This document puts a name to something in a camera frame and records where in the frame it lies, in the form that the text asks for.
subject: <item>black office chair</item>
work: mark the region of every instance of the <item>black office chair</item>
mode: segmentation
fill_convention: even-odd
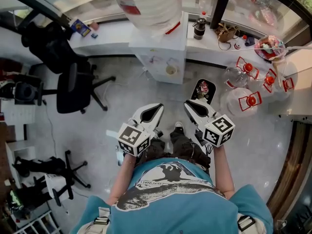
[[[97,68],[88,62],[85,56],[77,55],[70,47],[62,27],[56,22],[45,28],[36,26],[31,22],[22,33],[21,42],[29,47],[31,53],[55,74],[61,74],[56,90],[43,90],[42,95],[57,94],[57,110],[61,114],[81,111],[90,104],[91,96],[100,107],[107,111],[95,94],[95,88],[108,82],[115,81],[111,76],[93,84],[95,76],[93,71]]]
[[[22,159],[20,157],[17,157],[15,160],[15,163],[12,164],[12,166],[17,170],[20,176],[22,177],[28,177],[30,175],[30,172],[40,172],[40,173],[46,173],[46,174],[54,174],[63,176],[66,180],[66,185],[60,190],[56,191],[53,189],[53,195],[54,199],[57,202],[57,205],[61,206],[59,197],[65,192],[68,191],[69,199],[73,199],[73,191],[72,191],[72,185],[77,181],[80,185],[82,185],[84,188],[91,188],[90,184],[86,184],[76,175],[77,170],[79,170],[81,167],[88,165],[87,161],[83,161],[83,163],[76,168],[72,168],[69,162],[69,155],[71,154],[71,151],[67,150],[65,152],[65,159],[66,163],[60,159],[55,157],[50,157],[47,161],[33,161],[33,160],[26,160]],[[38,195],[41,195],[39,191],[41,191],[43,188],[46,187],[45,178],[42,176],[39,179],[34,178],[35,181],[35,187],[38,191]],[[51,199],[48,194],[42,194],[40,204],[44,203],[45,201]]]

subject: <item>gray floor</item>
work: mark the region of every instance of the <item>gray floor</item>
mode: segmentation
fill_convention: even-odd
[[[83,160],[89,163],[79,173],[92,188],[87,190],[77,185],[74,186],[75,192],[106,199],[119,170],[115,154],[117,141],[106,135],[106,131],[118,132],[121,124],[127,122],[137,108],[161,102],[165,105],[159,125],[164,132],[163,140],[168,142],[169,133],[177,120],[183,122],[186,135],[194,137],[195,126],[187,118],[182,102],[191,96],[197,80],[206,78],[217,86],[212,106],[218,110],[218,88],[223,70],[186,63],[185,83],[172,85],[156,82],[148,73],[142,73],[142,65],[136,58],[97,58],[91,62],[98,65],[96,74],[99,79],[110,75],[117,77],[116,84],[106,90],[106,98],[103,98],[103,94],[107,85],[97,88],[98,95],[109,106],[108,112],[103,112],[92,99],[84,115],[80,112],[61,115],[57,113],[56,96],[46,96],[47,107],[43,105],[37,108],[36,123],[29,126],[29,135],[35,140],[38,158],[54,155],[48,112],[58,157],[64,158],[64,151],[69,149],[74,164]],[[38,70],[38,75],[45,79],[47,89],[56,88],[58,75],[45,67]],[[260,108],[256,116],[233,121],[236,124],[234,136],[225,146],[235,188],[238,190],[245,184],[252,184],[267,201],[286,157],[292,123],[289,119],[267,114],[265,106]],[[170,151],[171,145],[166,145],[166,149]],[[211,176],[214,181],[213,154],[211,159]],[[64,233],[69,233],[79,220],[87,201],[86,197],[76,193],[73,200],[63,202],[63,207],[58,207],[52,200],[49,202]]]

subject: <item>teal t-shirt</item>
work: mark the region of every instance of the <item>teal t-shirt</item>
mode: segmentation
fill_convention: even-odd
[[[270,211],[253,186],[227,200],[201,168],[161,158],[134,170],[128,191],[111,208],[107,233],[236,234],[238,213],[260,219],[273,233]]]

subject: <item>person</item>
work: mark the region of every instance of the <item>person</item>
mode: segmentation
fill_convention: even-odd
[[[184,135],[181,122],[170,137],[173,154],[152,139],[138,162],[125,155],[105,201],[111,206],[106,233],[273,233],[270,211],[254,187],[234,191],[223,146],[214,147],[214,186],[210,158]]]

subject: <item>white cabinet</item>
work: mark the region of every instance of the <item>white cabinet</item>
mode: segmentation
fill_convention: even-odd
[[[182,84],[185,69],[188,14],[168,35],[154,38],[133,28],[129,47],[157,81]]]
[[[11,174],[15,180],[17,188],[21,188],[21,184],[24,182],[23,178],[20,177],[16,169],[12,166],[14,164],[16,157],[21,157],[22,159],[35,159],[36,158],[36,149],[33,142],[29,140],[20,140],[15,142],[10,142],[5,144],[6,154],[8,156],[8,162],[10,165]]]

